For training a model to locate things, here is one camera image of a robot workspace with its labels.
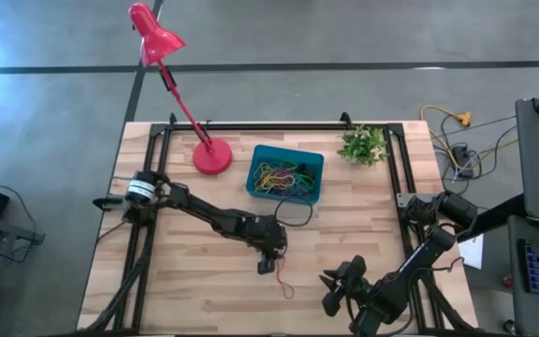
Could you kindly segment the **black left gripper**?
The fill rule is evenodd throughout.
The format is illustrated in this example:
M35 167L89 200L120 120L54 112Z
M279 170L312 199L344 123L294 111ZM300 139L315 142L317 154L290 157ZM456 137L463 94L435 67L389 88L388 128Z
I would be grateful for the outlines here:
M285 228L275 218L261 216L245 221L245 242L264 253L257 263L258 274L275 271L274 257L280 257L287 246Z

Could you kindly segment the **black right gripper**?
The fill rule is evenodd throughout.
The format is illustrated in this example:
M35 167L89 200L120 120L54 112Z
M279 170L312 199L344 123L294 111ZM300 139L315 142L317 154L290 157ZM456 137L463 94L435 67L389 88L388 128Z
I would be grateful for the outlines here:
M323 270L319 275L320 280L326 286L337 286L343 284L343 289L329 291L322 299L322 306L325 313L334 317L341 309L341 301L345 300L347 313L351 319L353 308L351 301L357 304L358 313L369 309L370 312L381 317L381 312L377 307L377 296L382 290L383 281L378 280L375 284L370 284L366 279L360 279L367 270L365 259L362 256L354 256L351 261L344 261L335 270Z

